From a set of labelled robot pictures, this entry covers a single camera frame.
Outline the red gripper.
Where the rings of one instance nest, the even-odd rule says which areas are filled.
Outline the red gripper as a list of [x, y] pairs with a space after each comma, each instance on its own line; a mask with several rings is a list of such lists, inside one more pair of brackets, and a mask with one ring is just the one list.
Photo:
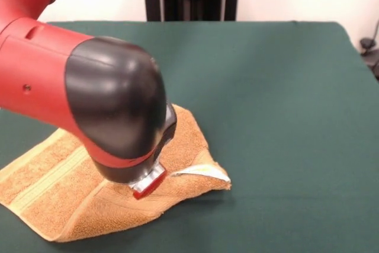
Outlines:
[[135, 199], [140, 200], [141, 198], [144, 198], [148, 196], [149, 194], [152, 194], [163, 182], [163, 180], [166, 178], [167, 172], [161, 173], [157, 178], [155, 178], [144, 190], [134, 190], [133, 196]]

